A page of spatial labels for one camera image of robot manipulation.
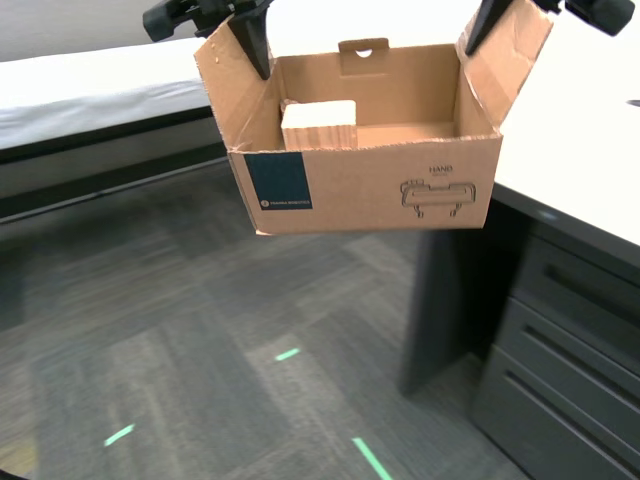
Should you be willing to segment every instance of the floor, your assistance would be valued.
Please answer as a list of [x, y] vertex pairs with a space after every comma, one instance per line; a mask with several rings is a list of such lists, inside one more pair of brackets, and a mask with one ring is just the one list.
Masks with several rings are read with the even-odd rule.
[[258, 237], [226, 166], [2, 229], [0, 468], [526, 478], [466, 417], [475, 357], [396, 392], [416, 233]]

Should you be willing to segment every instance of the desk leg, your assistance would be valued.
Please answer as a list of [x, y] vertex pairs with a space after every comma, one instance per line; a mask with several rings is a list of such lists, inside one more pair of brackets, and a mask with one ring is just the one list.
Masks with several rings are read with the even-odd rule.
[[398, 381], [403, 394], [495, 336], [517, 262], [491, 236], [486, 228], [423, 234]]

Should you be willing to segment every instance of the black cabinet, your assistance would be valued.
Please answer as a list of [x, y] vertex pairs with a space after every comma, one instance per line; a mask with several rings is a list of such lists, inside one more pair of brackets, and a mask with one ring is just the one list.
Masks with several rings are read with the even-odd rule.
[[553, 238], [531, 238], [472, 417], [536, 479], [640, 478], [637, 276]]

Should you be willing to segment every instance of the white table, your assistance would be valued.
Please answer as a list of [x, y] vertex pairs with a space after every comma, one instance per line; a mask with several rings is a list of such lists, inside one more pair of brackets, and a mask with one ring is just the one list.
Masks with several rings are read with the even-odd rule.
[[637, 58], [640, 15], [610, 38], [562, 14], [503, 125], [496, 181], [640, 246]]
[[0, 63], [0, 150], [207, 107], [193, 58], [202, 43]]

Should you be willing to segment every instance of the box flap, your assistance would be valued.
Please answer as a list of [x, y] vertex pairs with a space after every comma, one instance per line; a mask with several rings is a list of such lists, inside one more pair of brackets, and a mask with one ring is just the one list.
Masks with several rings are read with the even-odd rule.
[[514, 0], [476, 53], [464, 53], [477, 14], [456, 44], [460, 61], [478, 101], [494, 126], [509, 113], [529, 76], [553, 22], [531, 0]]
[[238, 146], [238, 138], [267, 82], [242, 50], [229, 19], [213, 32], [195, 57], [222, 140], [232, 150]]

